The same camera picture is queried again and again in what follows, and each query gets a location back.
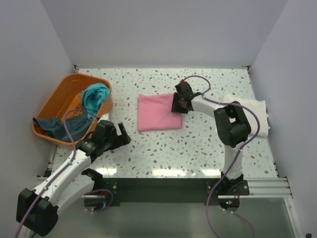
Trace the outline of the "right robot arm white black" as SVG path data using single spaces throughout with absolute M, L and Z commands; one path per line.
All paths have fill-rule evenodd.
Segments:
M 225 146 L 225 162 L 221 173 L 225 178 L 220 188 L 227 195 L 233 194 L 238 189 L 238 182 L 243 180 L 241 146 L 251 133 L 244 107 L 237 101 L 209 102 L 202 93 L 194 93 L 185 81 L 177 84 L 175 89 L 172 112 L 187 114 L 189 111 L 197 111 L 214 118 L 218 137 Z

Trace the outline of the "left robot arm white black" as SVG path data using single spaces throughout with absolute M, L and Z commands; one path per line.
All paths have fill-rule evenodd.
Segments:
M 114 192 L 105 187 L 102 174 L 90 165 L 104 152 L 130 141 L 123 123 L 115 126 L 111 121 L 100 120 L 95 130 L 74 146 L 71 155 L 54 173 L 34 189 L 20 192 L 16 212 L 19 227 L 14 236 L 19 236 L 23 226 L 46 236 L 57 224 L 62 211 L 82 195 L 106 193 L 106 204 L 98 210 L 108 208 L 114 200 Z

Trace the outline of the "pink t shirt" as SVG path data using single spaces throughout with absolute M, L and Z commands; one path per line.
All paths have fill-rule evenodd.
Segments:
M 173 94 L 140 94 L 137 101 L 138 131 L 180 129 L 182 115 L 171 111 L 172 102 Z

